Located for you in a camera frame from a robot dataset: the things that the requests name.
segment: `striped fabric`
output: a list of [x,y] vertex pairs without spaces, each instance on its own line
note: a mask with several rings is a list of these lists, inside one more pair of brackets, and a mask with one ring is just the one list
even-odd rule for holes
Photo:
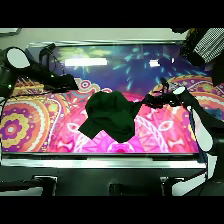
[[223,49],[224,28],[210,28],[198,42],[194,51],[205,60],[205,63],[208,63],[220,55]]

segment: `dark green cloth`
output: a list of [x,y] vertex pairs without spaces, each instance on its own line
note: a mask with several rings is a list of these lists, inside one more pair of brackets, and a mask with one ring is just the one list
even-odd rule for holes
[[97,92],[86,104],[87,120],[79,131],[93,139],[101,130],[115,141],[122,143],[135,135],[134,118],[142,106],[141,102],[128,101],[121,92]]

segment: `striped object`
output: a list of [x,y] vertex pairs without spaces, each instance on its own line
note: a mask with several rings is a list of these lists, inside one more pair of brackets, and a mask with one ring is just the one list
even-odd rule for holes
[[224,28],[210,28],[198,42],[194,51],[205,61],[210,62],[224,49]]

